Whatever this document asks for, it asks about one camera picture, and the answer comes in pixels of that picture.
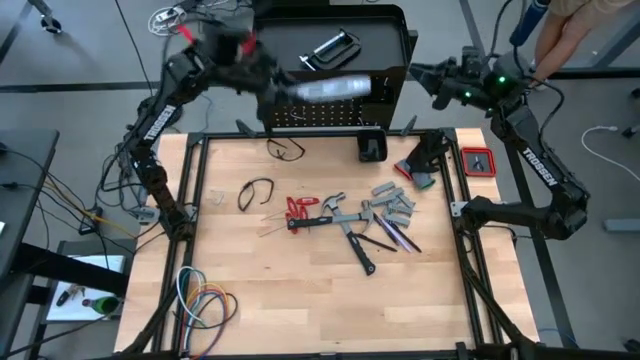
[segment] colorful wire bundle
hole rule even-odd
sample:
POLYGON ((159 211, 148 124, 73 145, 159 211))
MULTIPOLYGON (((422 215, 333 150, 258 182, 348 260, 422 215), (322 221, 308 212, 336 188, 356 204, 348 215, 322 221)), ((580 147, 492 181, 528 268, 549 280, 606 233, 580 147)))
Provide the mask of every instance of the colorful wire bundle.
POLYGON ((222 337, 222 333, 224 332, 224 328, 226 324, 233 318, 233 316, 238 311, 238 300, 233 294, 226 293, 224 289, 215 283, 207 282, 206 276, 200 270, 194 269, 190 266, 183 266, 178 270, 177 274, 178 281, 176 281, 176 286, 178 288, 178 301, 180 305, 185 309, 184 317, 182 319, 178 319, 178 321, 182 325, 182 332, 180 334, 180 341, 182 343, 182 350, 185 353, 189 353, 191 349, 191 334, 192 330, 205 330, 205 329, 218 329, 218 333, 212 340, 211 344, 207 347, 207 349, 199 355, 191 356, 191 359, 202 359, 204 356, 209 354, 214 346, 218 343, 220 338, 222 337), (195 273, 198 279, 198 287, 193 289, 187 299, 185 300, 182 295, 182 284, 184 280, 188 279, 191 273, 195 273), (203 299, 206 297, 210 297, 207 302, 203 303, 203 299), (233 312, 230 314, 229 308, 229 298, 233 299, 235 303, 235 307, 233 312), (204 321, 199 317, 200 314, 205 310, 205 308, 212 303, 214 300, 220 300, 222 305, 222 321, 218 324, 208 326, 204 323, 204 321))

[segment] red box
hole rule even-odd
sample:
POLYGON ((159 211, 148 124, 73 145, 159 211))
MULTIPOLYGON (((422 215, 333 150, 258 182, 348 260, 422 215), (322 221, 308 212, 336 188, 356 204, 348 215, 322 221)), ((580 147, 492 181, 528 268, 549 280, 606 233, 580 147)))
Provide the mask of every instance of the red box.
POLYGON ((491 149, 488 148, 473 148, 473 147, 465 147, 460 150, 462 155, 462 164, 464 165, 464 172, 467 176, 484 176, 484 177, 495 177, 496 176, 496 164, 493 160, 493 153, 491 149), (469 164, 467 161, 468 155, 479 154, 483 157, 486 157, 489 164, 489 170, 487 171, 477 171, 473 168, 473 164, 469 164))

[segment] person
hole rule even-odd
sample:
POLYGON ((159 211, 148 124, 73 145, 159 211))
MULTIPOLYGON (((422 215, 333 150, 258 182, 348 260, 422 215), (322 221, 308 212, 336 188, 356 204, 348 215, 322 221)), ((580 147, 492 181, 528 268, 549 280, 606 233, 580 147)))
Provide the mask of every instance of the person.
POLYGON ((633 1, 551 0, 536 43, 532 77, 542 82, 560 70, 589 31, 633 1))

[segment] black metal frame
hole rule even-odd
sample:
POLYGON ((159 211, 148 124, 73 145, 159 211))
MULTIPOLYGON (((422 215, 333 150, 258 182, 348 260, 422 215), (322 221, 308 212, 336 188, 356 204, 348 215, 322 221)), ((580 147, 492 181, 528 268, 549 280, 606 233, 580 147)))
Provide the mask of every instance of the black metal frame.
MULTIPOLYGON (((410 135, 420 135, 424 130, 413 130, 410 135)), ((341 130, 341 131, 305 131, 305 132, 289 132, 289 131, 275 131, 272 133, 261 132, 257 133, 255 137, 248 137, 242 133, 190 133, 187 139, 187 146, 184 157, 184 164, 182 168, 182 174, 180 178, 180 187, 178 190, 178 202, 184 203, 186 198, 186 191, 189 186, 190 169, 192 165, 193 154, 196 145, 200 145, 200 156, 198 162, 198 168, 196 171, 196 183, 194 187, 192 205, 196 209, 195 229, 197 231, 197 219, 198 211, 200 209, 200 200, 202 198, 202 185, 204 182, 206 164, 208 158, 209 142, 218 139, 268 139, 268 138, 310 138, 310 137, 354 137, 356 136, 356 130, 341 130)), ((460 182, 460 189, 462 195, 462 201, 470 200, 470 191, 464 172, 462 159, 460 155, 460 148, 457 143, 457 136, 455 129, 446 129, 447 136, 452 140, 451 155, 455 164, 456 174, 458 181, 460 182)), ((388 136, 399 136, 400 130, 391 130, 387 133, 388 136)), ((440 161, 440 168, 443 183, 445 186, 445 192, 447 195, 447 208, 451 202, 456 201, 451 177, 449 173, 448 164, 446 158, 442 158, 440 161)), ((453 216, 451 215, 451 224, 453 227, 453 216)), ((475 345, 485 343, 484 336, 482 334, 482 325, 480 321, 480 314, 478 310, 478 304, 475 296, 473 286, 463 276, 463 265, 461 259, 468 256, 465 251, 464 239, 461 234, 453 229, 454 240, 456 244, 456 252, 460 263, 460 271, 464 284, 465 298, 467 303, 467 310, 469 311, 469 319, 471 322, 471 332, 475 345)), ((491 294, 491 284, 488 275, 488 269, 484 258, 484 252, 482 250, 482 243, 479 238, 479 234, 471 234, 470 241, 473 246, 474 260, 476 261, 478 274, 480 281, 485 289, 491 294)), ((195 246, 195 240, 187 243, 186 249, 183 254, 183 265, 188 266, 193 261, 193 251, 195 246)), ((165 276, 162 282, 162 293, 160 298, 164 298, 169 286, 173 283, 173 274, 175 270, 175 259, 177 256, 177 243, 172 242, 169 245, 169 252, 167 254, 165 264, 165 276)), ((184 284, 183 292, 188 292, 188 283, 184 284)), ((491 335, 494 343, 503 344, 502 332, 493 314, 489 312, 487 308, 487 314, 490 321, 491 335)), ((177 316, 182 316, 183 310, 179 308, 177 316)), ((165 333, 164 322, 158 328, 158 331, 153 337, 152 351, 159 352, 162 350, 162 339, 165 333)), ((179 323, 174 323, 173 335, 171 341, 171 350, 179 351, 179 336, 180 336, 179 323)), ((289 354, 289 355, 229 355, 229 356, 215 356, 205 358, 215 359, 234 359, 234 360, 248 360, 248 359, 465 359, 468 357, 467 350, 464 343, 457 343, 455 350, 434 350, 434 351, 417 351, 417 352, 372 352, 372 353, 340 353, 340 354, 289 354)))

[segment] wooden table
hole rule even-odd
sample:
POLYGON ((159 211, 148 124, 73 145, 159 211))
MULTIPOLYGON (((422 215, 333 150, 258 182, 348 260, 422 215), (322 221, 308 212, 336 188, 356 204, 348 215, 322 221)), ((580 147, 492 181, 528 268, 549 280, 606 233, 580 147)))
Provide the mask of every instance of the wooden table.
MULTIPOLYGON (((480 129, 459 129, 458 137, 461 147, 485 145, 480 129)), ((264 139, 212 140, 209 144, 193 264, 209 281, 222 285, 240 301, 238 315, 213 354, 440 350, 452 349, 457 341, 472 347, 441 176, 434 176, 437 182, 431 189, 417 192, 392 170, 392 164, 413 149, 417 137, 389 137, 387 161, 369 164, 358 162, 355 138, 296 140, 307 151, 295 162, 272 158, 264 139), (256 186, 256 198, 247 212, 241 213, 236 199, 242 185, 262 176, 275 181, 272 200, 259 205, 268 186, 256 186), (297 235, 283 229, 259 237, 284 225, 284 220, 261 219, 284 210, 286 196, 323 199, 344 191, 347 198, 340 203, 343 213, 356 213, 360 201, 372 197, 373 187, 391 180, 417 202, 418 212, 406 232, 423 253, 392 253, 363 242, 377 265, 370 277, 365 276, 340 226, 316 227, 297 235), (220 192, 224 200, 215 205, 213 199, 220 192)), ((158 156, 174 194, 185 145, 186 135, 165 135, 160 140, 158 156)), ((192 162, 193 181, 197 158, 192 162)), ((453 162, 450 164, 458 191, 453 162)), ((494 178, 469 178, 469 187, 472 195, 499 200, 494 178)), ((310 216, 319 211, 319 206, 311 207, 310 216)), ((359 231, 364 223, 352 226, 359 231)), ((151 232, 139 243, 160 231, 151 232)), ((366 234, 391 244, 375 224, 366 234)), ((483 229, 481 238, 495 298, 523 333, 536 339, 508 231, 483 229)), ((167 248, 168 241, 161 237, 136 256, 116 350, 133 341, 155 310, 167 248)), ((480 311, 485 314, 483 306, 480 311)), ((203 316, 210 324, 219 321, 218 311, 203 316)), ((168 316, 165 339, 172 332, 171 318, 168 316)), ((485 339, 491 341, 487 323, 484 318, 485 339)), ((193 352, 204 350, 214 335, 215 330, 197 330, 192 337, 193 352)))

